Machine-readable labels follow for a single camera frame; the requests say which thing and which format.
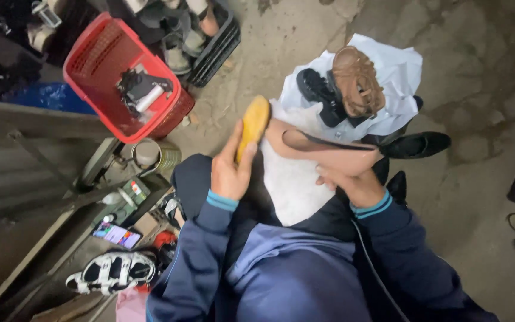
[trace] navy blue jacket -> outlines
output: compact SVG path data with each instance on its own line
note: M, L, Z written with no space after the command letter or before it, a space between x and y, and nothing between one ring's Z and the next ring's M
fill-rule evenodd
M235 206L210 195L200 215L184 224L175 259L147 300L148 322L205 321L215 301L216 316L236 309L224 305L231 296L223 296L229 292L221 281ZM361 233L354 264L373 321L498 321L466 295L454 269L426 246L412 211L388 193L371 209L353 210Z

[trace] dirty floor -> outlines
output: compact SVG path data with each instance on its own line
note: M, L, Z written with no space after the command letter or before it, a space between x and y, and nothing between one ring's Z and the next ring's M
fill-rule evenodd
M425 102L409 132L441 131L449 151L392 161L433 249L460 273L468 294L515 321L515 250L505 215L515 176L515 1L229 0L242 42L196 96L191 125L169 140L184 157L214 154L256 94L278 98L284 77L353 33L423 55Z

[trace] yellow brush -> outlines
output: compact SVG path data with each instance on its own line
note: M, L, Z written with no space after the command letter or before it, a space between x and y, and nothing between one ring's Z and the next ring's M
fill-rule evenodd
M241 161L241 156L249 142L255 141L259 143L263 133L266 131L270 115L271 107L269 102L262 95L257 95L244 114L244 132L241 135L241 142L236 156L238 163Z

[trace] phone screen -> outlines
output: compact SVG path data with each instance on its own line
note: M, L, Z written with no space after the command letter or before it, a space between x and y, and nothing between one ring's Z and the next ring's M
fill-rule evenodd
M107 240L113 244L124 246L131 249L142 237L140 234L133 233L110 222L101 222L93 236Z

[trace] person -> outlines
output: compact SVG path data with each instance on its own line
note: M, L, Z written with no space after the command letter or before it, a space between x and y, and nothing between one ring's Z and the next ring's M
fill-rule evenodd
M240 121L218 156L189 157L172 175L187 220L147 321L498 321L372 170L351 178L318 166L317 184L347 198L291 227L263 216L245 196L258 145L234 163L242 130Z

